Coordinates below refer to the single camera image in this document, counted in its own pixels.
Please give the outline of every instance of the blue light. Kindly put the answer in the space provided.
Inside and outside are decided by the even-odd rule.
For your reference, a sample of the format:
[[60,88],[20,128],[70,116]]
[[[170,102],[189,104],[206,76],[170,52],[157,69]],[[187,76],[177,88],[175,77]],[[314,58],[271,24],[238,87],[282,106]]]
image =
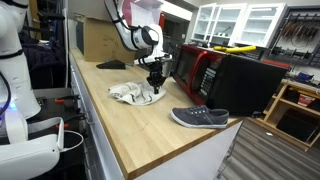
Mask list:
[[10,109],[12,109],[12,110],[17,110],[17,107],[16,107],[16,105],[15,105],[13,102],[10,102],[9,107],[10,107]]

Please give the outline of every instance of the black microwave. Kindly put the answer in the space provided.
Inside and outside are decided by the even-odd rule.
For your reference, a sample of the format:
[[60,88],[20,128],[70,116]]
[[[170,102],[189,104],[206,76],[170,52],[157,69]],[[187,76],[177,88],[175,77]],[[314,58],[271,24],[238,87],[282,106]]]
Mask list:
[[173,78],[195,104],[231,115],[263,112],[288,69],[184,44]]

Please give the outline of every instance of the microwave handle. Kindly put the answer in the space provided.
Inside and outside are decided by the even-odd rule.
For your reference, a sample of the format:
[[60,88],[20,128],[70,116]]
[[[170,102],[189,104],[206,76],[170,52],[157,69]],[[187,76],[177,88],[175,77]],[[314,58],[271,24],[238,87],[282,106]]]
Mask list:
[[189,87],[189,91],[190,92],[192,92],[192,88],[191,88],[192,87],[192,83],[193,83],[194,77],[196,75],[196,72],[197,72],[197,70],[199,68],[200,62],[201,62],[201,60],[203,60],[203,57],[205,57],[207,54],[208,54],[208,51],[202,51],[197,56],[197,59],[196,59],[194,65],[193,65],[193,68],[191,70],[191,74],[190,74],[190,78],[189,78],[189,82],[188,82],[188,84],[189,84],[188,87]]

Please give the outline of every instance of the shoelace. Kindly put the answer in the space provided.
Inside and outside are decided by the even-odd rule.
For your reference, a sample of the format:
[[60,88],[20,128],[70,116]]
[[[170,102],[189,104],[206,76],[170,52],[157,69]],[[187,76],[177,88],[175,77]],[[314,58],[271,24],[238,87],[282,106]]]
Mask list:
[[206,112],[207,112],[207,108],[205,106],[197,106],[197,107],[190,108],[191,114],[201,114]]

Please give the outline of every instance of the wooden countertop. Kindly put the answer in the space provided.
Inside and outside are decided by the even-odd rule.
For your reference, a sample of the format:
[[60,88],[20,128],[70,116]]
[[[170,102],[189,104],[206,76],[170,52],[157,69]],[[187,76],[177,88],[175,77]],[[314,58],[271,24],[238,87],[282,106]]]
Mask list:
[[[132,106],[117,102],[109,95],[108,88],[143,81],[148,76],[147,71],[137,66],[102,70],[96,68],[101,62],[85,62],[78,49],[70,52],[126,179],[134,179],[223,131],[186,128],[171,119],[172,108],[194,106],[172,78],[166,80],[163,87],[167,93],[158,102]],[[237,122],[240,120],[230,118],[228,127]]]

